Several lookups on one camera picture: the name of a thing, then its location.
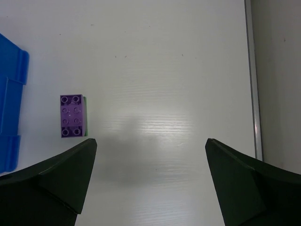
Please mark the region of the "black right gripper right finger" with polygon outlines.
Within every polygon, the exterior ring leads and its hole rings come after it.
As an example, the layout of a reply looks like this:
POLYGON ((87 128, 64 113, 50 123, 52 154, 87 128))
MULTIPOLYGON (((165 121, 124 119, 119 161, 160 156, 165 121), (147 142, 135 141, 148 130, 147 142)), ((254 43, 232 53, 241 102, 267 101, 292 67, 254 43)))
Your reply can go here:
POLYGON ((299 226, 301 176, 209 138, 206 156, 227 226, 299 226))

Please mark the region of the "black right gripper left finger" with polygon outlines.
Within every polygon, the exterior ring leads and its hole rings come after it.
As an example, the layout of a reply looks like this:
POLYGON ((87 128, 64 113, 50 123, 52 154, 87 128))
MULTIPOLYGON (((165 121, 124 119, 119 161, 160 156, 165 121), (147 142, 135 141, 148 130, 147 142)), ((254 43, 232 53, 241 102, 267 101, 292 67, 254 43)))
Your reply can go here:
POLYGON ((2 226, 73 226, 82 213, 97 151, 89 138, 0 177, 2 226))

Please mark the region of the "purple rectangular lego brick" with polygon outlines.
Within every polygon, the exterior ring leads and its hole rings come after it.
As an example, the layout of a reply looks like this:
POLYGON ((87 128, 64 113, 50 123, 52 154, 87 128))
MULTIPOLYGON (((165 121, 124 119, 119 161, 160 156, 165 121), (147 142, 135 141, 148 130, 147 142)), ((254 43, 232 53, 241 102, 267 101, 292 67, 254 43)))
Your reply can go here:
POLYGON ((86 133, 85 100, 83 95, 61 95, 61 137, 84 137, 86 133))

